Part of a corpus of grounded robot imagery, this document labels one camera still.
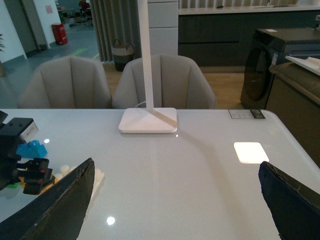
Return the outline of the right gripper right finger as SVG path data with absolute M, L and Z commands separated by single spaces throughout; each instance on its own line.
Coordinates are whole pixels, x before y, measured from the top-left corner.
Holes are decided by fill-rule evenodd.
M 320 194 L 264 161 L 259 166 L 261 193 L 282 240 L 320 238 Z

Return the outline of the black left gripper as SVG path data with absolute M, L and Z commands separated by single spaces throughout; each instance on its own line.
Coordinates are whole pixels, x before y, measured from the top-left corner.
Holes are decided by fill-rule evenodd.
M 52 169 L 48 168 L 48 159 L 23 158 L 16 154 L 18 145 L 33 141 L 33 137 L 38 132 L 34 120 L 15 117 L 4 123 L 7 116 L 7 113 L 0 112 L 0 189 L 3 190 L 8 184 L 21 182 L 19 177 L 28 179 L 51 177 L 53 174 Z M 27 186 L 23 187 L 23 193 L 39 195 L 45 188 Z

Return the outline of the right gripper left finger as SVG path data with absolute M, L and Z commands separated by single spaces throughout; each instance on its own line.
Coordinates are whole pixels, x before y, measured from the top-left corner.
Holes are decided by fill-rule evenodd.
M 2 240 L 75 240 L 95 181 L 88 158 L 28 205 L 0 223 Z

